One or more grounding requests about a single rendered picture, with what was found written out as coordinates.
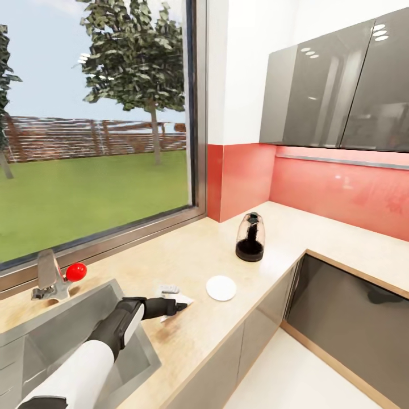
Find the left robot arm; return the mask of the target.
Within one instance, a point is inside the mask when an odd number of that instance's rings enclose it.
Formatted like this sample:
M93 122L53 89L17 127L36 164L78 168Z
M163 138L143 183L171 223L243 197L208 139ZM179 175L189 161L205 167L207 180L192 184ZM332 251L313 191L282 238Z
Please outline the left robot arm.
M177 285L158 285L155 298L124 297L106 320L95 325L81 347L16 409L93 409L119 351L141 319L172 316L188 307L165 298L179 292Z

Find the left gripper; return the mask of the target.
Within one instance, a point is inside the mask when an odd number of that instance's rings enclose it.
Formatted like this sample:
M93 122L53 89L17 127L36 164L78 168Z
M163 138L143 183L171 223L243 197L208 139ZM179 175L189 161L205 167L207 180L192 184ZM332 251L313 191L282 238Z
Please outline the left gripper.
M188 307L185 303L176 303L175 299L152 298L155 303L155 312L152 319L162 317L163 315L175 315Z

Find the electric kettle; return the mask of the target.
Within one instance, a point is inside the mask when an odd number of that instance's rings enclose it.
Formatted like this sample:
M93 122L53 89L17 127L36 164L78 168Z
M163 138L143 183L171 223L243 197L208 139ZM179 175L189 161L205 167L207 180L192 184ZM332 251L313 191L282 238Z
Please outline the electric kettle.
M237 233L237 257L246 262L259 262L264 255L265 235L261 215L256 212L246 214Z

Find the saucer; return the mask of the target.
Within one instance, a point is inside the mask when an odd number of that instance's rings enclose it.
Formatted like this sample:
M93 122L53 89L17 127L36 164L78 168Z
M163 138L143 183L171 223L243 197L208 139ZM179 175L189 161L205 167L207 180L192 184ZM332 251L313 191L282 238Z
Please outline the saucer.
M210 297L217 301L227 301L235 296L237 287L233 280L225 276L212 277L206 283L206 290Z

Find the paper coffee filter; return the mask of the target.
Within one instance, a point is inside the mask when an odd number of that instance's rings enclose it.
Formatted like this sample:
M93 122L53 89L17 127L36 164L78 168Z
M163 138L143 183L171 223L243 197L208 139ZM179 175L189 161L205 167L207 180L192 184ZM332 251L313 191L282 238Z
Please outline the paper coffee filter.
M176 303L185 303L185 304L192 304L193 302L195 302L194 300L183 296L181 293L178 294L165 294L165 298L166 299L175 299ZM163 315L161 317L161 322L168 319L170 317L170 315Z

